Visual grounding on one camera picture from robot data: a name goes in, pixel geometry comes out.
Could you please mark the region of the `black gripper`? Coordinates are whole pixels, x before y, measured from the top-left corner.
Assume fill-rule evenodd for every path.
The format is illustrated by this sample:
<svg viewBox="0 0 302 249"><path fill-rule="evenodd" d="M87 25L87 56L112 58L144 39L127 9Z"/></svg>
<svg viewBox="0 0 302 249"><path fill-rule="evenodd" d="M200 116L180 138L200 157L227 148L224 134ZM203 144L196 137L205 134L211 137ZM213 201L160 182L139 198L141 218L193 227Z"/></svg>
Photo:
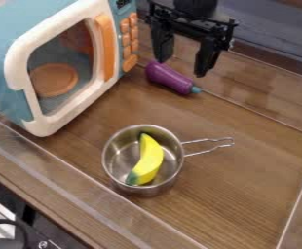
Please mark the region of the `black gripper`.
<svg viewBox="0 0 302 249"><path fill-rule="evenodd" d="M204 77L215 67L220 51L231 46L235 18L219 11L219 0L148 0L148 4L155 59L164 63L173 55L173 30L192 39L207 36L193 64L195 76Z"/></svg>

